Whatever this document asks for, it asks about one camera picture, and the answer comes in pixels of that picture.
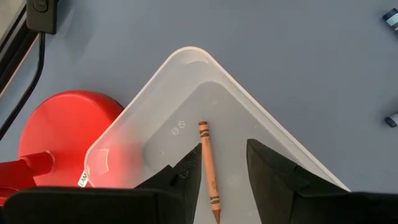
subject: orange crayon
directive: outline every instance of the orange crayon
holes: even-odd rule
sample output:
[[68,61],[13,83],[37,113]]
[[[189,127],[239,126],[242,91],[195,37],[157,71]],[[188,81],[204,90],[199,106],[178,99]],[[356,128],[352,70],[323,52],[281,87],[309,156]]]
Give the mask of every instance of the orange crayon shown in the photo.
[[213,211],[217,224],[220,224],[220,219],[221,219],[220,196],[218,195],[216,171],[213,162],[213,154],[211,151],[209,125],[207,121],[199,122],[199,133],[200,133],[202,157],[203,157],[203,162],[205,164],[207,189],[210,197],[211,210]]

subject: blue-gray table surface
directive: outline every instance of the blue-gray table surface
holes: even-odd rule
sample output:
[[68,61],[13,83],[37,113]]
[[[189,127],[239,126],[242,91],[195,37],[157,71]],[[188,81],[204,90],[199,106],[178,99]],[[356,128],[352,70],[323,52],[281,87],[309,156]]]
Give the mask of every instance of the blue-gray table surface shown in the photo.
[[[0,142],[17,157],[44,99],[98,91],[126,106],[165,59],[208,51],[351,190],[398,192],[398,37],[381,16],[393,0],[63,0],[42,78]],[[4,97],[0,122],[30,82],[34,46]]]

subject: black cable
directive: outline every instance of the black cable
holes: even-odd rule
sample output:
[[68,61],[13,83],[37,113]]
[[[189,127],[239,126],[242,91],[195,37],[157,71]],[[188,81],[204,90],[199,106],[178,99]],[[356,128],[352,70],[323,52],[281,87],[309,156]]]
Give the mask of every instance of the black cable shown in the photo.
[[21,109],[24,107],[26,101],[29,99],[30,95],[32,94],[33,90],[35,89],[37,83],[39,82],[40,76],[42,75],[43,66],[44,66],[44,51],[45,51],[45,33],[39,33],[39,61],[37,62],[36,73],[30,82],[28,88],[26,89],[25,93],[18,101],[17,106],[13,109],[11,114],[8,116],[7,120],[0,128],[0,141],[7,133],[8,129],[14,122],[15,118],[18,116]]

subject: plastic bin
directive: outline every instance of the plastic bin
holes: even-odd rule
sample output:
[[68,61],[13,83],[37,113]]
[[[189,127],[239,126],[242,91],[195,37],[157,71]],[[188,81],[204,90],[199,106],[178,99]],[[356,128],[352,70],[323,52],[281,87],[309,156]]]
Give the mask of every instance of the plastic bin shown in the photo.
[[[200,142],[198,122],[203,120],[210,125],[223,223],[260,223],[246,164],[249,138],[347,189],[215,59],[196,47],[174,52],[89,148],[85,172],[90,184],[135,187],[166,165],[174,166]],[[117,170],[108,164],[112,152],[123,164]],[[115,174],[120,174],[117,185],[104,181]],[[204,176],[195,223],[215,222]]]

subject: red plastic stand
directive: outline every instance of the red plastic stand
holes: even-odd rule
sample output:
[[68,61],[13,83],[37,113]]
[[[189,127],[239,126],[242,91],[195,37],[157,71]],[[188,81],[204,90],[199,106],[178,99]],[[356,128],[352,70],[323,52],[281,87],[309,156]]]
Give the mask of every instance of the red plastic stand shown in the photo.
[[19,161],[0,164],[0,206],[13,192],[35,185],[77,187],[88,148],[122,110],[110,97],[88,91],[45,100],[22,132]]

